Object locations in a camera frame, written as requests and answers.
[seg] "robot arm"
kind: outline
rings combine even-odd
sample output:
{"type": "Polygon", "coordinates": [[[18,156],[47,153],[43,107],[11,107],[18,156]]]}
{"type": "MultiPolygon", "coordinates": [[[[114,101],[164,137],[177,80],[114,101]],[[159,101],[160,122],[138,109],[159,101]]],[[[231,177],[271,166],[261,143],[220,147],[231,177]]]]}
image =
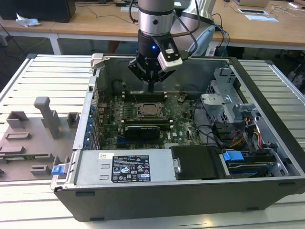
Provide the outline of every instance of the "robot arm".
{"type": "MultiPolygon", "coordinates": [[[[187,28],[191,28],[191,32],[206,27],[202,23],[213,24],[211,12],[214,4],[215,0],[191,1],[183,12],[183,20],[188,22],[187,28]]],[[[154,83],[165,80],[190,56],[189,52],[180,51],[174,41],[174,37],[183,41],[185,37],[182,36],[189,37],[191,32],[178,24],[173,27],[173,9],[174,0],[139,0],[139,48],[129,68],[140,80],[148,82],[149,92],[153,92],[154,83]]],[[[189,41],[183,42],[184,46],[190,47],[191,44],[189,41]]]]}

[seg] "metal slatted surface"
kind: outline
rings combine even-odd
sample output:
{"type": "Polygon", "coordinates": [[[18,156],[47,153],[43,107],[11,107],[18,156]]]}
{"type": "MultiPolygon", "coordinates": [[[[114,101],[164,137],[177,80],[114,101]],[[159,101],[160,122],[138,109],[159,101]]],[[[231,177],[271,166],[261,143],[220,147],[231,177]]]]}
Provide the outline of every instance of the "metal slatted surface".
{"type": "Polygon", "coordinates": [[[37,96],[50,97],[50,108],[59,117],[81,112],[89,78],[90,56],[38,55],[29,61],[9,92],[0,102],[0,137],[11,111],[24,111],[28,117],[41,117],[34,107],[37,96]]]}
{"type": "MultiPolygon", "coordinates": [[[[305,104],[302,96],[295,92],[297,89],[290,85],[274,67],[265,62],[241,60],[240,63],[301,147],[305,149],[305,104]]],[[[241,91],[251,103],[244,88],[241,91]]]]}
{"type": "MultiPolygon", "coordinates": [[[[41,66],[34,66],[36,63],[32,65],[33,62],[31,62],[29,64],[30,68],[26,68],[18,76],[15,84],[36,84],[37,88],[22,90],[22,86],[18,86],[21,89],[18,87],[17,89],[11,88],[3,97],[0,102],[0,132],[7,127],[6,118],[10,108],[27,109],[28,117],[41,117],[32,108],[32,103],[36,96],[49,96],[51,98],[51,107],[57,109],[59,116],[66,115],[65,112],[68,111],[66,107],[69,110],[81,108],[86,89],[74,90],[74,84],[66,83],[66,79],[71,79],[74,82],[76,79],[82,79],[82,81],[79,81],[81,83],[76,83],[76,85],[86,84],[85,80],[90,77],[88,74],[89,71],[87,67],[83,67],[78,72],[77,69],[79,67],[72,67],[68,63],[89,61],[90,56],[38,55],[35,61],[33,61],[34,63],[51,62],[51,65],[55,65],[55,62],[67,62],[65,64],[67,67],[66,69],[54,67],[56,69],[50,71],[52,67],[42,68],[41,66]],[[44,84],[43,79],[46,79],[45,82],[52,84],[52,86],[40,90],[39,85],[44,84]],[[59,90],[53,84],[58,84],[58,86],[67,84],[69,87],[64,87],[59,90]]],[[[248,67],[255,67],[254,71],[248,71],[255,82],[281,82],[281,78],[272,70],[267,71],[268,65],[264,61],[242,61],[242,64],[248,67]],[[257,70],[260,66],[264,67],[263,71],[257,70]]],[[[268,88],[272,87],[270,83],[268,86],[262,85],[259,87],[260,89],[264,88],[264,90],[262,89],[263,94],[274,106],[285,107],[288,105],[289,108],[303,106],[303,102],[289,88],[281,91],[268,91],[268,88]]],[[[281,110],[278,114],[290,130],[303,131],[305,115],[302,112],[296,113],[291,111],[289,113],[281,110]]],[[[305,135],[300,136],[304,136],[304,138],[300,138],[298,141],[305,147],[305,135]]],[[[305,194],[287,196],[264,211],[82,223],[74,220],[71,213],[58,201],[48,185],[49,182],[42,181],[41,185],[27,184],[33,183],[31,181],[24,182],[24,185],[20,186],[4,186],[4,184],[0,184],[0,228],[53,229],[59,226],[78,229],[303,229],[305,223],[305,194]]]]}

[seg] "power supply label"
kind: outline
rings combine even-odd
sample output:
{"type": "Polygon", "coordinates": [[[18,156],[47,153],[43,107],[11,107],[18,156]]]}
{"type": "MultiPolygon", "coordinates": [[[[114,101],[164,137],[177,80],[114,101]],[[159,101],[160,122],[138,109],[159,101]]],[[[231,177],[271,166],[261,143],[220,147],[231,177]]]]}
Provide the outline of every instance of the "power supply label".
{"type": "Polygon", "coordinates": [[[151,181],[148,155],[114,156],[111,181],[113,183],[151,181]]]}

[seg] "floor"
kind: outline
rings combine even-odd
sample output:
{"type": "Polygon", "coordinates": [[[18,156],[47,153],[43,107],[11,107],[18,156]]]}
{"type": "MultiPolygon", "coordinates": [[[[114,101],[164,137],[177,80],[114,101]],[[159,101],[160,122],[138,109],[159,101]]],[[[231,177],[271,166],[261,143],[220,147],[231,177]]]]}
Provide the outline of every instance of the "floor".
{"type": "MultiPolygon", "coordinates": [[[[51,43],[48,39],[14,37],[14,40],[12,40],[11,37],[7,37],[7,40],[8,46],[2,48],[0,47],[0,91],[14,75],[20,64],[25,59],[25,56],[14,43],[14,40],[26,52],[26,54],[53,54],[51,43]]],[[[88,40],[60,39],[60,43],[63,49],[63,53],[66,55],[91,55],[94,52],[107,52],[107,41],[94,41],[95,51],[91,51],[90,43],[88,40]]],[[[136,42],[123,42],[118,47],[116,53],[135,54],[136,49],[136,42]]],[[[254,55],[256,51],[257,49],[254,48],[246,48],[243,59],[255,59],[254,55]]],[[[293,66],[293,62],[285,59],[283,55],[280,59],[276,58],[275,55],[278,53],[279,50],[263,49],[259,53],[258,57],[260,60],[273,61],[284,74],[288,74],[293,66]]]]}

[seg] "gray plastic block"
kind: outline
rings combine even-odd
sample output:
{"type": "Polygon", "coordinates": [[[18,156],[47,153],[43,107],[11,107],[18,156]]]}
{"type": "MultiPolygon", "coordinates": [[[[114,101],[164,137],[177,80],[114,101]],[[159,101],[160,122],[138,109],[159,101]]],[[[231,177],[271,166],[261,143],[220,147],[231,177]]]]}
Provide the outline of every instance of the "gray plastic block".
{"type": "Polygon", "coordinates": [[[5,158],[0,157],[0,164],[7,164],[7,163],[8,163],[8,161],[5,160],[5,158]]]}
{"type": "Polygon", "coordinates": [[[23,129],[23,121],[27,121],[28,118],[23,111],[12,111],[6,121],[12,129],[23,129]]]}
{"type": "Polygon", "coordinates": [[[58,128],[60,121],[57,113],[51,111],[49,104],[49,97],[37,97],[34,102],[34,106],[40,110],[43,116],[44,126],[48,127],[53,139],[58,139],[60,137],[58,128]]]}
{"type": "Polygon", "coordinates": [[[54,161],[54,156],[52,153],[49,153],[47,156],[36,156],[35,159],[38,162],[50,162],[50,161],[54,161]]]}
{"type": "Polygon", "coordinates": [[[29,132],[16,132],[16,133],[7,133],[5,135],[6,140],[27,140],[31,138],[29,132]]]}
{"type": "Polygon", "coordinates": [[[2,147],[0,149],[0,154],[23,154],[25,152],[25,148],[23,146],[17,147],[2,147]]]}
{"type": "Polygon", "coordinates": [[[67,163],[69,163],[70,162],[70,158],[69,158],[69,156],[66,156],[66,158],[65,158],[65,164],[67,164],[67,163]]]}
{"type": "Polygon", "coordinates": [[[61,161],[59,160],[59,157],[55,156],[54,162],[53,162],[53,167],[54,167],[54,166],[57,166],[57,165],[60,164],[60,163],[61,163],[61,161]]]}
{"type": "Polygon", "coordinates": [[[79,120],[80,120],[79,113],[68,113],[67,122],[69,128],[77,127],[79,120]]]}
{"type": "Polygon", "coordinates": [[[50,168],[47,165],[32,166],[30,172],[34,176],[49,175],[49,174],[51,174],[51,170],[50,170],[50,168]]]}

